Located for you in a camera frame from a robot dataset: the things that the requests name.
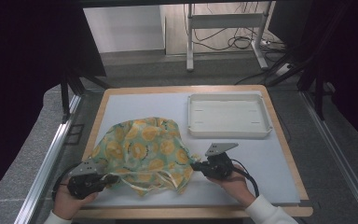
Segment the black cable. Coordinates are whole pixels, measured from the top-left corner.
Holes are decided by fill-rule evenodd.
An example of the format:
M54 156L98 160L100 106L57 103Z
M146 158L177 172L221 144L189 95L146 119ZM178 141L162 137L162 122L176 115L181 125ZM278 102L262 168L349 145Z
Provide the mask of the black cable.
M240 166L246 171L243 171L241 169L238 169L237 167L233 167L232 170L240 175L243 175L245 176L246 179L250 180L253 187L254 187L254 190L255 190L255 197L257 198L260 193L258 192L258 186L257 186L257 183L255 182L255 179L249 174L249 172L246 170L245 166L242 165L242 163L240 163L239 161L236 161L236 160L232 160L232 161L235 161L237 163L240 164Z

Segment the white plastic tray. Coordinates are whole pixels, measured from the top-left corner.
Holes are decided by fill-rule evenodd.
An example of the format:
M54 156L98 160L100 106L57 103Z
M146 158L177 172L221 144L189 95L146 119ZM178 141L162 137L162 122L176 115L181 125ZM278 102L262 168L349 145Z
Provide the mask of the white plastic tray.
M264 138L272 130L258 94L192 94L188 130L195 137Z

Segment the yellow floral cloth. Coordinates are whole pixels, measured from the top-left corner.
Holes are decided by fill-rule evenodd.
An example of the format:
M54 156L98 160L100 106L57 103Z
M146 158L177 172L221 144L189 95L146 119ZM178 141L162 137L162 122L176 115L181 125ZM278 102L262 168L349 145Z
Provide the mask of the yellow floral cloth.
M171 119L128 120L109 129L92 151L95 162L105 162L106 173L144 196L151 189L184 192L194 161Z

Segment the gray carpet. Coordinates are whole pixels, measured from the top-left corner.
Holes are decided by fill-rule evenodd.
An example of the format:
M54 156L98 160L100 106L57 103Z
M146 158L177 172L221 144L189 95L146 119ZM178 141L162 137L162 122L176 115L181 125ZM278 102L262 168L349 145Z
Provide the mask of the gray carpet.
M115 64L104 62L107 77L101 80L115 88L182 85L232 85L261 72L252 55L234 58L195 61L195 71L188 73L183 60L171 62ZM265 76L245 79L241 84L262 83ZM291 148L296 165L311 202L311 217L297 217L298 223L358 223L358 203L346 180L337 168L326 143L317 130L310 113L296 90L292 77L268 88ZM51 209L50 193L58 175L68 165L78 162L88 141L90 129L103 96L103 89L82 79L88 89L82 97L81 110L76 114L75 128L82 128L81 138L67 138L57 159L31 223L42 223ZM324 97L326 122L343 148L352 168L358 174L358 132L339 114L329 96ZM13 223L34 181L37 170L61 122L61 89L53 88L45 95L45 106L18 158L0 183L0 223ZM108 220L78 220L79 223L114 223ZM253 223L242 220L116 220L116 223Z

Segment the wooden frame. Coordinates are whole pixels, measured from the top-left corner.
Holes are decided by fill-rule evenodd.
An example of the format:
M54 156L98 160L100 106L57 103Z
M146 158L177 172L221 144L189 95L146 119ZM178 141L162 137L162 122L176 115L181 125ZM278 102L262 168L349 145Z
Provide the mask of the wooden frame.
M290 148L284 137L281 124L269 98L267 89L261 85L239 85L239 86L183 86L183 87L146 87L146 88L122 88L106 90L101 101L98 114L89 136L89 141L83 155L85 160L93 150L98 131L100 130L106 104L110 95L115 94L149 94L149 93L176 93L176 92L212 92L212 91L260 91L263 95L272 124L278 135L282 152L286 158L293 179L295 180L300 200L308 201L309 197L302 183L296 163ZM309 217L313 213L310 206L288 205L283 210L292 217ZM248 217L240 206L210 206L210 207L104 207L84 208L77 214L76 218L111 218L111 219L137 219L137 218L242 218Z

